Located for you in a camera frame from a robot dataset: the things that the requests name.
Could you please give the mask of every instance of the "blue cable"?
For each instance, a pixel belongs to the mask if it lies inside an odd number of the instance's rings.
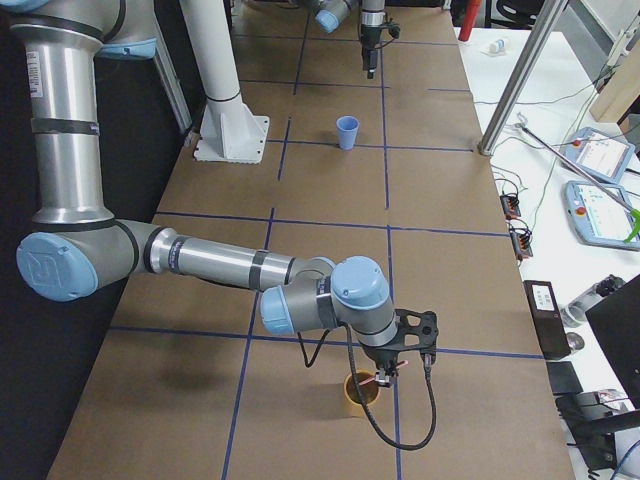
[[[631,448],[629,448],[629,450],[627,450],[627,453],[624,454],[624,457],[622,457],[622,461],[618,464],[618,466],[616,467],[616,469],[613,472],[613,475],[611,475],[611,479],[613,480],[614,478],[616,478],[618,476],[618,474],[620,473],[620,471],[622,470],[622,466],[624,465],[624,462],[627,461],[627,459],[631,456],[631,454],[633,453],[633,451],[638,448],[638,446],[640,446],[640,440],[638,440],[636,443],[634,443],[633,445],[631,445]]]

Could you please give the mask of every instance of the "red object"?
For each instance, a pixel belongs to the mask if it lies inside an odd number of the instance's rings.
[[[482,0],[469,0],[469,4],[467,5],[467,13],[464,16],[464,22],[462,23],[462,28],[460,29],[460,35],[458,35],[458,40],[461,42],[466,42],[469,40],[471,36],[471,30],[476,23],[476,17],[478,16],[478,11],[480,10],[480,6],[482,5]]]

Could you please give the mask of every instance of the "sticker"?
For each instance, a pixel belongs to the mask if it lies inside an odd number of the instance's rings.
[[[40,72],[40,54],[27,52],[27,75],[29,76],[29,90],[31,98],[42,98],[42,74]]]
[[[536,308],[538,310],[546,310],[547,312],[553,312],[553,300],[551,299],[551,290],[546,285],[532,285],[533,298],[536,301]]]

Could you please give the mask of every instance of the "white table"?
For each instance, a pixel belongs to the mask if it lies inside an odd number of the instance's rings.
[[[499,100],[528,35],[527,31],[474,29],[470,40],[460,44],[475,102]],[[488,56],[482,53],[489,43],[499,38],[509,39],[506,55]],[[585,102],[594,94],[593,87],[589,86],[591,83],[592,79],[589,79],[582,69],[564,36],[554,32],[518,101],[548,102],[573,95],[584,87],[588,88],[584,88],[572,98],[552,104],[517,105],[507,124],[518,122],[517,114],[521,113],[527,118],[531,131],[547,143],[563,143],[568,133],[573,133],[579,128],[577,125],[571,125],[579,117]],[[483,131],[494,110],[495,104],[476,103],[476,112]],[[593,126],[611,135],[621,133],[616,124],[598,123],[588,111],[580,123],[580,127],[584,126]],[[520,175],[527,187],[527,190],[520,194],[522,217],[533,226],[534,210],[542,198],[543,185],[549,175],[554,155],[546,150],[535,150],[514,139],[500,144],[513,136],[535,144],[533,139],[507,128],[499,139],[499,147],[496,148],[491,163]],[[638,170],[639,165],[638,160],[634,159],[629,166]],[[518,183],[513,175],[505,176]],[[569,224],[561,197],[564,184],[569,180],[578,179],[577,175],[562,168],[558,162],[538,211],[532,244],[534,256],[525,260],[520,267],[523,280],[552,282],[560,305],[569,303],[590,285],[611,273],[626,281],[640,274],[640,252],[591,247],[578,242]],[[621,183],[628,190],[640,193],[640,177],[627,173]],[[507,185],[505,190],[512,191],[509,188]],[[633,196],[631,199],[634,206],[640,206],[640,199]],[[590,327],[583,325],[575,331],[582,335],[587,346],[569,359],[573,362],[584,391],[603,388],[622,391]],[[587,478],[586,466],[580,453],[576,448],[569,450],[576,478]],[[603,478],[608,478],[607,473],[603,474]]]

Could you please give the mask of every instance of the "device screen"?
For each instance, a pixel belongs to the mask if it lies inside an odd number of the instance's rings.
[[[619,190],[608,188],[611,193],[619,196]],[[597,238],[610,240],[625,240],[632,230],[627,212],[616,202],[593,185],[578,186],[580,197],[587,209],[593,235]]]
[[[624,143],[593,132],[580,152],[577,163],[613,178],[624,160],[627,148]]]

